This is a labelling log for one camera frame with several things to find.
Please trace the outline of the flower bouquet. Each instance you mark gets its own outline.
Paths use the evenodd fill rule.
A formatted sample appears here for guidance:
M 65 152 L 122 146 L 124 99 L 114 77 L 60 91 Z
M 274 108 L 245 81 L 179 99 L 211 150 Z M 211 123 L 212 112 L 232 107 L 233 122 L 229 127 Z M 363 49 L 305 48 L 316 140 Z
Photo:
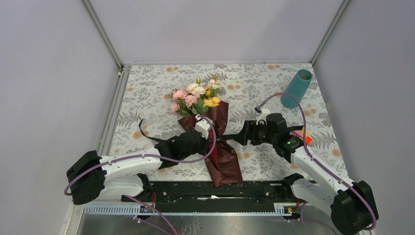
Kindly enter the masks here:
M 208 75 L 205 83 L 198 78 L 183 90 L 170 93 L 171 111 L 182 116 L 179 124 L 184 130 L 196 128 L 197 115 L 207 117 L 213 125 L 207 140 L 216 143 L 210 143 L 202 154 L 208 154 L 205 163 L 216 187 L 242 182 L 237 153 L 224 139 L 229 112 L 229 104 L 219 97 L 224 92 L 218 74 L 214 73 Z

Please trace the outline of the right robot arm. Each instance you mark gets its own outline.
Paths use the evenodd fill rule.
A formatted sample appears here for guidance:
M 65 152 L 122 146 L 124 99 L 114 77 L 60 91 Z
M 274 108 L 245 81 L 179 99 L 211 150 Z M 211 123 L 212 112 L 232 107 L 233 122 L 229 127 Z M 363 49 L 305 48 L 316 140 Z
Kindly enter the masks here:
M 325 164 L 303 138 L 294 135 L 302 126 L 288 127 L 280 113 L 261 114 L 257 120 L 245 121 L 238 134 L 226 135 L 241 145 L 270 144 L 278 156 L 294 164 L 314 180 L 300 174 L 283 179 L 281 197 L 288 202 L 296 198 L 310 203 L 330 216 L 343 235 L 355 235 L 372 229 L 379 214 L 372 189 L 365 181 L 355 182 Z

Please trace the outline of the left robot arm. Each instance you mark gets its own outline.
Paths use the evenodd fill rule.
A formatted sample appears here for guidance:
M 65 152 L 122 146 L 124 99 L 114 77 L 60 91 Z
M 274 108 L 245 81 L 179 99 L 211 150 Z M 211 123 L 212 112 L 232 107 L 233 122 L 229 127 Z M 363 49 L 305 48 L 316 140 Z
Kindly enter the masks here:
M 64 194 L 71 196 L 75 205 L 122 195 L 146 201 L 151 197 L 152 189 L 143 182 L 140 174 L 190 164 L 192 161 L 187 158 L 194 154 L 200 154 L 200 160 L 204 160 L 214 137 L 215 133 L 211 130 L 191 129 L 143 152 L 99 156 L 95 150 L 88 151 L 67 170 L 68 185 Z

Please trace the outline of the teal cylindrical vase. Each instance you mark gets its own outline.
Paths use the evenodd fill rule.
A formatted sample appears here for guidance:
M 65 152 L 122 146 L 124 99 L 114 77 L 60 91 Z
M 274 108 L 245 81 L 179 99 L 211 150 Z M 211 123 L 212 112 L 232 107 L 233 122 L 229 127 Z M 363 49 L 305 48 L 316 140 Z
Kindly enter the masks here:
M 297 71 L 284 91 L 285 94 L 280 98 L 281 104 L 289 109 L 298 107 L 312 79 L 313 75 L 309 70 L 301 69 Z

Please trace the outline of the floral patterned table mat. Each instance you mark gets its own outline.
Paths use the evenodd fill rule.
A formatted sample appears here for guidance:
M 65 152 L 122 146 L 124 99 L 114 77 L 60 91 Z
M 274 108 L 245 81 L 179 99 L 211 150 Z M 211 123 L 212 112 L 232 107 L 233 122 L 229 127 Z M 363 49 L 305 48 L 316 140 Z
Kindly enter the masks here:
M 317 80 L 312 79 L 301 108 L 287 109 L 280 102 L 278 93 L 285 90 L 301 69 L 313 71 L 307 63 L 129 66 L 108 154 L 143 151 L 154 145 L 152 137 L 165 140 L 182 133 L 179 116 L 171 111 L 169 94 L 186 88 L 198 78 L 205 83 L 208 75 L 216 73 L 225 90 L 220 98 L 229 104 L 226 133 L 238 133 L 245 120 L 255 119 L 255 106 L 264 103 L 271 112 L 281 113 L 288 126 L 306 124 L 313 138 L 310 149 L 339 174 L 346 175 Z

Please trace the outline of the colourful block stack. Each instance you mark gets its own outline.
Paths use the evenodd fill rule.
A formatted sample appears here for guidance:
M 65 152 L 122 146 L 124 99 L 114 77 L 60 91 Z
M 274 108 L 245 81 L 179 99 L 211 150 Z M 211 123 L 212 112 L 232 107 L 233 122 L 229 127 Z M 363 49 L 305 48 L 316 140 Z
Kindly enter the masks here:
M 309 135 L 308 131 L 304 132 L 304 130 L 295 130 L 292 134 L 305 141 L 306 145 L 309 145 L 313 141 L 313 138 Z

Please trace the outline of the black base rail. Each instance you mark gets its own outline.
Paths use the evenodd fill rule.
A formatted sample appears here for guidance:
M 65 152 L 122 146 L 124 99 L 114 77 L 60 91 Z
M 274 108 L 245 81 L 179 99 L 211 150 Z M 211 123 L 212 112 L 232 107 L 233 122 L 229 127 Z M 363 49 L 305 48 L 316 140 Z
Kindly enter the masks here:
M 243 181 L 216 187 L 209 181 L 155 181 L 133 199 L 123 195 L 122 202 L 142 201 L 163 214 L 278 214 L 298 208 L 296 198 L 282 181 Z

